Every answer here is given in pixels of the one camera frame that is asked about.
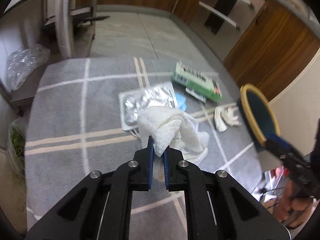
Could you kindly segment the person's right hand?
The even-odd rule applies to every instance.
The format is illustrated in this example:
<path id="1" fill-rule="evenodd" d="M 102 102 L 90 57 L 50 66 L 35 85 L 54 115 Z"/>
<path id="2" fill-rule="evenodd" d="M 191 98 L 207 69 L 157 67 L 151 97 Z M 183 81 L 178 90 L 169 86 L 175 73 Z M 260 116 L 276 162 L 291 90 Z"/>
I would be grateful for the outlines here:
<path id="1" fill-rule="evenodd" d="M 273 216 L 279 222 L 287 223 L 292 229 L 302 225 L 309 218 L 313 207 L 313 198 L 293 198 L 293 188 L 294 183 L 289 181 L 273 211 Z"/>

